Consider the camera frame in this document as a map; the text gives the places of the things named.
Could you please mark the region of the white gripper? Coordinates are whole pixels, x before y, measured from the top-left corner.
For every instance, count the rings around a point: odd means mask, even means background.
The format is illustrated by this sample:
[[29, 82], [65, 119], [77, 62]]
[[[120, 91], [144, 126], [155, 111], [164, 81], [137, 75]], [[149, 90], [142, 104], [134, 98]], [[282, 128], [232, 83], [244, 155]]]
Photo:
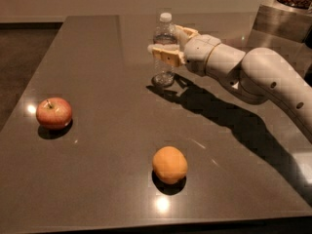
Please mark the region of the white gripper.
[[221, 41], [211, 35], [199, 35], [196, 29], [177, 24], [175, 32], [179, 45], [151, 44], [147, 51], [166, 64], [173, 67], [185, 64], [190, 72], [205, 76], [209, 56]]

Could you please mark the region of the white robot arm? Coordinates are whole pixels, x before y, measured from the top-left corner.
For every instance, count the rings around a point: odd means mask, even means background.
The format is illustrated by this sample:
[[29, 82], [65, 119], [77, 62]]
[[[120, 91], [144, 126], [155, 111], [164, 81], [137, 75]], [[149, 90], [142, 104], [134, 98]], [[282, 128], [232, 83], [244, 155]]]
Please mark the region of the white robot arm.
[[312, 142], [312, 87], [279, 54], [268, 48], [248, 52], [220, 39], [178, 26], [176, 44], [154, 43], [150, 54], [173, 67], [210, 76], [230, 94], [249, 104], [271, 100]]

